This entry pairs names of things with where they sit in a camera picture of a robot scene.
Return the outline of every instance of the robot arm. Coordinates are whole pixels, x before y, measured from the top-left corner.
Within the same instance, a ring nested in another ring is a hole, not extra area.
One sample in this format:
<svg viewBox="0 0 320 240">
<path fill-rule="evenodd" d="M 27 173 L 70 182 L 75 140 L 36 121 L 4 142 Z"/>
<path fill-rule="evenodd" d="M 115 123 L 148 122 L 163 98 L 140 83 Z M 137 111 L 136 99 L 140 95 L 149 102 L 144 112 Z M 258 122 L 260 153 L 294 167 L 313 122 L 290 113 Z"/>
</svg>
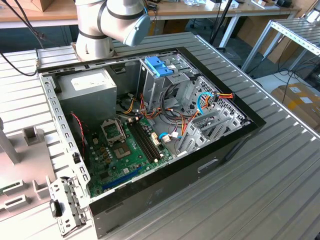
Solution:
<svg viewBox="0 0 320 240">
<path fill-rule="evenodd" d="M 149 31 L 150 18 L 142 0 L 76 0 L 75 4 L 76 52 L 85 61 L 111 57 L 111 38 L 133 47 Z"/>
</svg>

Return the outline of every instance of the blue cable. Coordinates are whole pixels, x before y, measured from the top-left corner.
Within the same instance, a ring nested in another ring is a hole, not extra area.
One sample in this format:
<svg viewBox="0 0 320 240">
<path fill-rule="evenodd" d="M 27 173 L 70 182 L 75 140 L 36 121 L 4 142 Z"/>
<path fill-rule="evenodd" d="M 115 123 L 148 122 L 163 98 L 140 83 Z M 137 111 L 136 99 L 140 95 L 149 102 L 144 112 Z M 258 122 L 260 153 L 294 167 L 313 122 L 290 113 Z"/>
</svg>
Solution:
<svg viewBox="0 0 320 240">
<path fill-rule="evenodd" d="M 161 140 L 165 135 L 168 135 L 169 133 L 163 132 L 159 135 L 159 139 Z"/>
<path fill-rule="evenodd" d="M 198 108 L 198 111 L 202 114 L 204 114 L 204 111 L 202 111 L 201 109 L 201 105 L 200 105 L 200 100 L 201 100 L 201 96 L 202 95 L 209 95 L 210 97 L 214 97 L 214 95 L 211 93 L 211 92 L 208 92 L 208 91 L 205 91 L 205 92 L 202 92 L 199 96 L 198 96 L 198 100 L 196 102 L 196 107 Z"/>
</svg>

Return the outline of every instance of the metal shelf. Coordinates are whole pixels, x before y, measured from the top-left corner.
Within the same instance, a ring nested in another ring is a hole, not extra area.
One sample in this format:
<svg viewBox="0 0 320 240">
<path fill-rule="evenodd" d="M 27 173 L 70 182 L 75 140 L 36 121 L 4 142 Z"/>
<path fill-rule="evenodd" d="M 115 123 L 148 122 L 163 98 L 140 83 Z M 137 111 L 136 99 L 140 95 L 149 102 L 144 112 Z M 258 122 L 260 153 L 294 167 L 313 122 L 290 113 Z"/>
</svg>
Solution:
<svg viewBox="0 0 320 240">
<path fill-rule="evenodd" d="M 311 24 L 304 18 L 270 20 L 260 38 L 256 42 L 249 56 L 245 60 L 241 70 L 246 71 L 251 64 L 253 58 L 257 54 L 259 48 L 264 43 L 271 29 L 278 31 L 277 36 L 270 44 L 268 50 L 264 53 L 266 56 L 276 45 L 281 35 L 288 37 L 303 48 L 305 51 L 297 58 L 291 69 L 298 63 L 306 51 L 310 51 L 315 55 L 320 55 L 320 26 Z"/>
</svg>

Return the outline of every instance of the aluminum table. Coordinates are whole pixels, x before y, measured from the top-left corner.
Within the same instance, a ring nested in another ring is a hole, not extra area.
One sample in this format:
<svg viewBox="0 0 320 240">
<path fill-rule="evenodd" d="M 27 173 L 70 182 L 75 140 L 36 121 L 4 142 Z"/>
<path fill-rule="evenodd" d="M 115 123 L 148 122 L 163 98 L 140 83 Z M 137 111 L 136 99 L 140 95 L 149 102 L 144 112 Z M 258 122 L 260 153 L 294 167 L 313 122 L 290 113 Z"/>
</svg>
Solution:
<svg viewBox="0 0 320 240">
<path fill-rule="evenodd" d="M 259 48 L 264 43 L 268 33 L 271 29 L 278 31 L 277 35 L 271 42 L 268 49 L 265 51 L 264 56 L 268 55 L 270 51 L 275 47 L 281 35 L 288 37 L 300 46 L 304 48 L 302 53 L 297 57 L 294 63 L 289 67 L 292 70 L 301 58 L 305 55 L 307 51 L 312 52 L 314 55 L 320 55 L 320 26 L 309 23 L 304 18 L 295 19 L 281 19 L 281 20 L 270 20 L 264 31 L 262 32 L 260 38 L 254 45 L 249 56 L 245 60 L 242 70 L 245 72 L 255 55 L 257 54 Z"/>
<path fill-rule="evenodd" d="M 114 45 L 119 55 L 186 47 L 267 124 L 231 161 L 103 239 L 314 239 L 320 231 L 317 133 L 200 36 L 185 32 L 146 37 L 135 48 L 119 42 Z M 42 49 L 39 56 L 46 67 L 78 61 L 69 46 Z M 34 70 L 33 50 L 7 57 L 24 72 Z M 72 176 L 39 78 L 19 75 L 0 58 L 0 85 L 4 131 L 10 135 L 29 125 L 43 129 L 56 176 Z M 61 239 L 48 203 L 1 222 L 0 232 L 15 240 Z M 95 238 L 89 220 L 67 239 Z"/>
</svg>

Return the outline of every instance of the red cable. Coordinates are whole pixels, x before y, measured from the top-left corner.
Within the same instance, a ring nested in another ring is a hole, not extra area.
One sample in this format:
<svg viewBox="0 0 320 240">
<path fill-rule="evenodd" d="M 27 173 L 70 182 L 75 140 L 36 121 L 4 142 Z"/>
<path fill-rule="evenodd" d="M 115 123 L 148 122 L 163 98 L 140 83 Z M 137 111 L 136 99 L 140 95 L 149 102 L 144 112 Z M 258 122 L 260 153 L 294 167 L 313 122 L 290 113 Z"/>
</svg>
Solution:
<svg viewBox="0 0 320 240">
<path fill-rule="evenodd" d="M 74 116 L 74 118 L 77 120 L 79 126 L 80 126 L 80 130 L 81 130 L 81 136 L 82 136 L 82 155 L 83 155 L 83 160 L 85 159 L 85 135 L 84 135 L 84 130 L 82 128 L 82 124 L 80 119 L 74 114 L 74 113 L 70 113 L 72 116 Z"/>
</svg>

